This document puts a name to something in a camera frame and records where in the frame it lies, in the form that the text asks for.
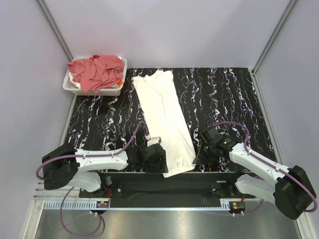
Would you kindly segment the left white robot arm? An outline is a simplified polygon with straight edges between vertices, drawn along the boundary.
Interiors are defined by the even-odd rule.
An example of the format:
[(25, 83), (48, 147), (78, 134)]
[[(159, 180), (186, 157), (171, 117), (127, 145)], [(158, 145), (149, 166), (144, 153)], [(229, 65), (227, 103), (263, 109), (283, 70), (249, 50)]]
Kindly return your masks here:
[(45, 190), (65, 186), (84, 189), (96, 197), (108, 190), (102, 170), (144, 170), (145, 173), (168, 173), (166, 151), (159, 137), (151, 138), (147, 145), (125, 146), (111, 151), (75, 149), (65, 143), (42, 158), (37, 173), (42, 172)]

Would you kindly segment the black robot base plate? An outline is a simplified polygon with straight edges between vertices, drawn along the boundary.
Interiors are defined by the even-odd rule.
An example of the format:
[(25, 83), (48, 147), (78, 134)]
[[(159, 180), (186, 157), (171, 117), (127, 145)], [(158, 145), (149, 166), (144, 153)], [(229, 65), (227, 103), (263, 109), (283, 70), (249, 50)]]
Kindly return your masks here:
[(112, 199), (151, 201), (213, 199), (241, 197), (235, 182), (243, 172), (190, 172), (164, 178), (159, 173), (106, 173), (102, 174), (102, 189), (89, 193), (81, 190), (80, 198), (105, 198), (107, 188)]

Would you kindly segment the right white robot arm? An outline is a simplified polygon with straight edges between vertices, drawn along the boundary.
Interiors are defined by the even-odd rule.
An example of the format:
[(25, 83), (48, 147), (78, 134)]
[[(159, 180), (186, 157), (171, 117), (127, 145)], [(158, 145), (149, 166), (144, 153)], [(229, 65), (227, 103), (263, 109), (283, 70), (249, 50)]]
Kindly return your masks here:
[(274, 204), (287, 218), (296, 220), (317, 209), (317, 195), (305, 172), (299, 166), (288, 167), (276, 163), (249, 149), (246, 140), (227, 136), (210, 126), (200, 133), (202, 142), (194, 164), (208, 164), (221, 157), (243, 166), (255, 177), (240, 173), (226, 185), (231, 197), (249, 194)]

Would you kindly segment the white t-shirt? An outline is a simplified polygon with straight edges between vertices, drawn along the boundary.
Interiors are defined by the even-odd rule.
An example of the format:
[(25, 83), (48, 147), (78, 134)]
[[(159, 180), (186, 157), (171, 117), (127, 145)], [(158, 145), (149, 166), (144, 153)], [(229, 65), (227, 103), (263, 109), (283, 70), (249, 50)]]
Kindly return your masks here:
[(166, 152), (165, 178), (193, 170), (195, 150), (181, 110), (171, 71), (132, 77), (151, 137), (160, 137)]

